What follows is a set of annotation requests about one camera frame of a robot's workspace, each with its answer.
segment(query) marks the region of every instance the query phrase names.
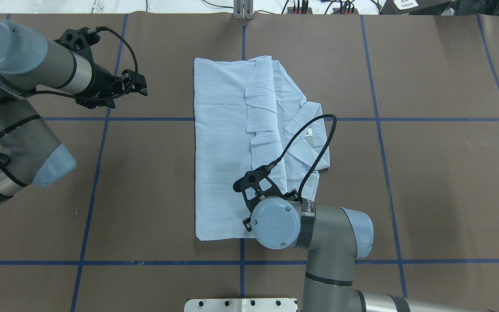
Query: light blue shirt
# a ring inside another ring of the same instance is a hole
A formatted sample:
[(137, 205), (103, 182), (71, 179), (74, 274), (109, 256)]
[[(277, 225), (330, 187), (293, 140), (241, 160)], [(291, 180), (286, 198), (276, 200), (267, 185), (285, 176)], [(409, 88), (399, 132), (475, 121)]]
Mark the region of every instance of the light blue shirt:
[[(279, 61), (194, 61), (196, 116), (196, 235), (202, 241), (251, 237), (242, 224), (244, 199), (232, 184), (247, 171), (280, 156), (294, 134), (322, 114), (307, 101)], [(293, 142), (271, 179), (285, 193), (298, 189), (326, 141), (324, 122), (314, 122)], [(314, 199), (317, 170), (330, 166), (324, 154), (302, 196)]]

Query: gray joint cap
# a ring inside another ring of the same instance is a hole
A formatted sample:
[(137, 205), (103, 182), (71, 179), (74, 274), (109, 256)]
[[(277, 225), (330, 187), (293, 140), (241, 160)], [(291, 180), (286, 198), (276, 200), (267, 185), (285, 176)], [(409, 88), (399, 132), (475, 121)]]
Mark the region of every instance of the gray joint cap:
[(352, 211), (343, 208), (343, 211), (348, 216), (350, 224), (355, 235), (355, 243), (357, 245), (356, 257), (366, 257), (371, 252), (373, 246), (373, 222), (369, 216), (361, 211)]
[(47, 40), (39, 32), (10, 20), (0, 20), (0, 73), (24, 74), (47, 55)]
[(284, 249), (298, 238), (299, 213), (282, 198), (261, 201), (251, 215), (252, 230), (259, 243), (269, 249)]
[(76, 168), (76, 160), (71, 155), (65, 144), (53, 151), (38, 170), (34, 177), (34, 185), (40, 189), (47, 188), (57, 180), (63, 178)]

